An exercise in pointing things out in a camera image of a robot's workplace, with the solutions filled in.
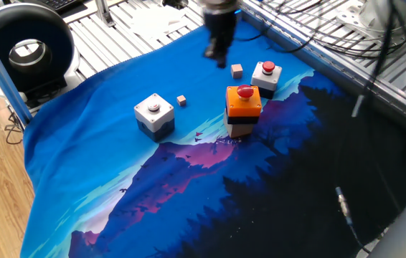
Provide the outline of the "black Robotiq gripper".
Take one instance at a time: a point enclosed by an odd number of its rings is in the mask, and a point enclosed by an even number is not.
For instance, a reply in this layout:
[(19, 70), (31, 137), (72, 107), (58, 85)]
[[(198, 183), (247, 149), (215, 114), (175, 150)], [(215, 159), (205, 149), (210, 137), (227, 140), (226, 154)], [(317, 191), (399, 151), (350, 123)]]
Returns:
[(227, 53), (235, 34), (237, 16), (235, 11), (222, 14), (204, 13), (204, 24), (209, 30), (209, 44), (203, 57), (216, 59), (217, 67), (224, 69), (227, 65)]

